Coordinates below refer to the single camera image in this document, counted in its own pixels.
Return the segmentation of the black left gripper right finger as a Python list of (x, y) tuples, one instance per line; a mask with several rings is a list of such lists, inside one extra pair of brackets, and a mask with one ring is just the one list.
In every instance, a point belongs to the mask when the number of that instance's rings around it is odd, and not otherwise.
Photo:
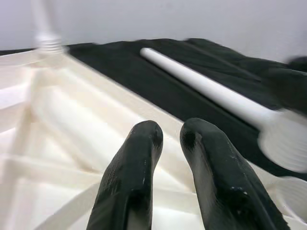
[(190, 118), (181, 128), (180, 144), (205, 229), (289, 229), (255, 171), (217, 126)]

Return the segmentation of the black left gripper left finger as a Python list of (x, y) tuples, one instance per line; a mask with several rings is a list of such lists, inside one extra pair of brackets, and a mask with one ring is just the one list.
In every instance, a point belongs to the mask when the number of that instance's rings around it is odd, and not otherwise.
[(163, 149), (155, 121), (136, 124), (107, 166), (87, 224), (89, 230), (150, 230), (153, 175)]

